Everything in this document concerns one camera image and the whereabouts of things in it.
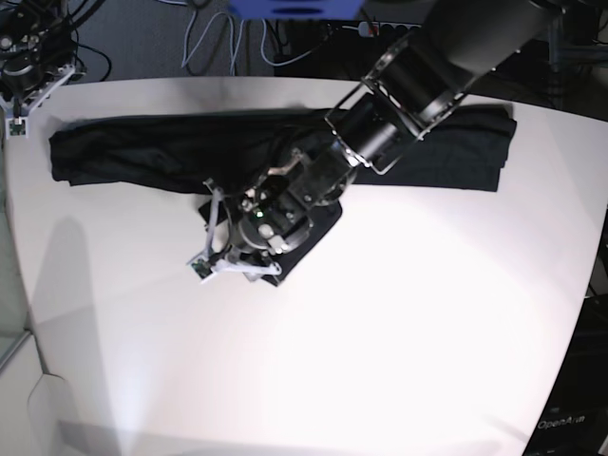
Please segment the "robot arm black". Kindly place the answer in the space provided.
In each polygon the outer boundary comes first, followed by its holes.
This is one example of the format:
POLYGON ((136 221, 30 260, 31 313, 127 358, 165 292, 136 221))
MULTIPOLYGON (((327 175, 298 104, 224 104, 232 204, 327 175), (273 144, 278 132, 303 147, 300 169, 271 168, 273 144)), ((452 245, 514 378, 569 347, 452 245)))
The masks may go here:
POLYGON ((567 9, 565 1, 436 2, 329 111, 329 140, 294 147, 234 195, 207 182, 206 240, 190 268, 201 280, 238 273, 280 284, 333 227, 360 168, 388 173, 404 146, 421 141, 474 83, 567 9))
POLYGON ((1 111, 7 138, 26 137, 29 117, 59 87, 86 76, 79 29, 102 1, 3 1, 1 3, 1 111))

